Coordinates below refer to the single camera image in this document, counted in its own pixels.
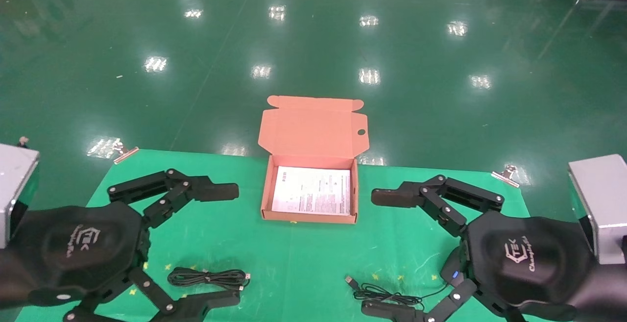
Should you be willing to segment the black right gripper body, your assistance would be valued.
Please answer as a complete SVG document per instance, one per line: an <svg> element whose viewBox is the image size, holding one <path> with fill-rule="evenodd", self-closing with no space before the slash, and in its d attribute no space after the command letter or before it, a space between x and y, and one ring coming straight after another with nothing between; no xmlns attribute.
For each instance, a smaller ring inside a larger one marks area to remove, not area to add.
<svg viewBox="0 0 627 322"><path fill-rule="evenodd" d="M601 264L577 223L487 212L462 232L462 270L493 314L624 322L626 265Z"/></svg>

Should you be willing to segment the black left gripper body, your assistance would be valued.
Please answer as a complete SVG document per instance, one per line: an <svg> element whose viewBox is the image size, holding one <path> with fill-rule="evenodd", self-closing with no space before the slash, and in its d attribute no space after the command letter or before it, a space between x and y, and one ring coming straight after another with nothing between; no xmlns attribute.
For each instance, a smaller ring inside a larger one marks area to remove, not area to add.
<svg viewBox="0 0 627 322"><path fill-rule="evenodd" d="M0 257L1 307L108 303L150 248L143 217L123 203L29 210Z"/></svg>

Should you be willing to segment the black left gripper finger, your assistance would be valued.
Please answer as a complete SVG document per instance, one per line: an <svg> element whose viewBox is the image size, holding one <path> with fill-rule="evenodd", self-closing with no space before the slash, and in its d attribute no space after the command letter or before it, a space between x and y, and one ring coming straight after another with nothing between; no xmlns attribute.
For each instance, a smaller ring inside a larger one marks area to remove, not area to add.
<svg viewBox="0 0 627 322"><path fill-rule="evenodd" d="M133 268L125 276L158 309L151 322L203 322L211 309L236 306L240 303L237 291L203 293L173 300L142 268ZM64 316L65 322L118 322L119 319L96 314L100 300L86 297Z"/></svg>
<svg viewBox="0 0 627 322"><path fill-rule="evenodd" d="M239 197L236 183L213 183L206 175L185 175L178 170L144 175L108 188L112 203L132 204L159 195L143 211L143 227L158 228L191 201L228 201Z"/></svg>

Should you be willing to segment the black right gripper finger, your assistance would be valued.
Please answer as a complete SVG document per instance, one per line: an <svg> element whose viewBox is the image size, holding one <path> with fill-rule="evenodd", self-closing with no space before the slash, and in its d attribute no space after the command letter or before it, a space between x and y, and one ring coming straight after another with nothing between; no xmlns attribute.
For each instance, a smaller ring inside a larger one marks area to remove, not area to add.
<svg viewBox="0 0 627 322"><path fill-rule="evenodd" d="M466 279L428 312L410 306L376 300L362 302L361 311L364 315L383 318L392 322L445 322L478 290L475 282Z"/></svg>
<svg viewBox="0 0 627 322"><path fill-rule="evenodd" d="M376 206L421 208L453 237L461 237L468 224L450 203L486 213L500 212L505 201L500 194L441 174L424 182L404 181L397 189L375 188L370 199Z"/></svg>

